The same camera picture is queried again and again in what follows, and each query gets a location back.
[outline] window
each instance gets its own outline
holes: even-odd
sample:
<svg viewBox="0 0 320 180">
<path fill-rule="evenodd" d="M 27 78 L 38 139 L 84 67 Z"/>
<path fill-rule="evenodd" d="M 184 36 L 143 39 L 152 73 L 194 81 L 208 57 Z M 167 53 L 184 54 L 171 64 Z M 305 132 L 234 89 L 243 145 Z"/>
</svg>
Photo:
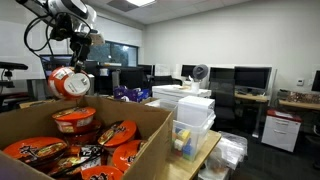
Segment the window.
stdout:
<svg viewBox="0 0 320 180">
<path fill-rule="evenodd" d="M 106 41 L 101 46 L 91 46 L 88 59 L 104 63 L 121 63 L 121 66 L 124 67 L 136 67 L 138 48 L 137 46 Z"/>
</svg>

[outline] ceiling light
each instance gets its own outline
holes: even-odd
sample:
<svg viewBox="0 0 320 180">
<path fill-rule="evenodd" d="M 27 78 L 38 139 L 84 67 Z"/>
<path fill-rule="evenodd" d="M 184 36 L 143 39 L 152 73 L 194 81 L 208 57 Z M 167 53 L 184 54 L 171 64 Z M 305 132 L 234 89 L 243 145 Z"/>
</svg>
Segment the ceiling light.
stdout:
<svg viewBox="0 0 320 180">
<path fill-rule="evenodd" d="M 157 0 L 127 0 L 127 1 L 137 6 L 146 6 L 146 5 L 155 3 Z"/>
</svg>

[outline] wooden desk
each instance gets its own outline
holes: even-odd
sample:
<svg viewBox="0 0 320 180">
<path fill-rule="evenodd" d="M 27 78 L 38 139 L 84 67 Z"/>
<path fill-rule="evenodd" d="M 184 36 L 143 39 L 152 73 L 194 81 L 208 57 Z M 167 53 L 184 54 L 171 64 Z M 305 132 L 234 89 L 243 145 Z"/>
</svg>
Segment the wooden desk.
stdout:
<svg viewBox="0 0 320 180">
<path fill-rule="evenodd" d="M 201 165 L 207 159 L 213 148 L 217 145 L 220 138 L 220 133 L 209 131 L 207 140 L 204 142 L 202 148 L 196 155 L 194 162 L 190 162 L 183 158 L 179 158 L 174 154 L 170 154 L 163 173 L 157 179 L 192 179 L 198 173 Z"/>
<path fill-rule="evenodd" d="M 238 94 L 237 92 L 234 93 L 234 97 L 239 99 L 247 99 L 247 100 L 253 100 L 258 102 L 267 102 L 268 98 L 267 96 L 253 96 L 252 94 Z"/>
<path fill-rule="evenodd" d="M 289 102 L 284 100 L 279 100 L 279 104 L 284 106 L 292 106 L 304 109 L 312 109 L 320 111 L 320 104 L 311 104 L 311 103 L 299 103 L 299 102 Z"/>
</svg>

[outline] black chair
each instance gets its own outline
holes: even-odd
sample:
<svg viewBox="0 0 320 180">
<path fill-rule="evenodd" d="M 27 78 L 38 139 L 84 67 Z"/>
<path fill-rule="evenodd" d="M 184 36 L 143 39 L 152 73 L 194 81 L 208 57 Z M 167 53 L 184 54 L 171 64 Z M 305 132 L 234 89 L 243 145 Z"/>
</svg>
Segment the black chair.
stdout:
<svg viewBox="0 0 320 180">
<path fill-rule="evenodd" d="M 237 126 L 234 106 L 234 79 L 211 79 L 211 99 L 215 99 L 216 119 L 211 129 L 230 131 Z"/>
<path fill-rule="evenodd" d="M 171 75 L 169 76 L 154 76 L 152 80 L 152 86 L 162 86 L 162 85 L 182 85 L 182 81 L 180 79 L 174 79 Z"/>
</svg>

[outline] ceiling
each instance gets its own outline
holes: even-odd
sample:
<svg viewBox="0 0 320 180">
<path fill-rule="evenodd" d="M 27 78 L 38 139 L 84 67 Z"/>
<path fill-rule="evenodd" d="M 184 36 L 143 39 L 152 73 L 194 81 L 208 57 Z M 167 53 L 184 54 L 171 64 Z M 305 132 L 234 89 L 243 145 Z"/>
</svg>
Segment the ceiling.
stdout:
<svg viewBox="0 0 320 180">
<path fill-rule="evenodd" d="M 240 4 L 250 0 L 157 0 L 149 6 L 127 12 L 116 9 L 107 3 L 114 0 L 84 0 L 89 5 L 124 16 L 142 24 L 152 24 L 182 16 Z"/>
</svg>

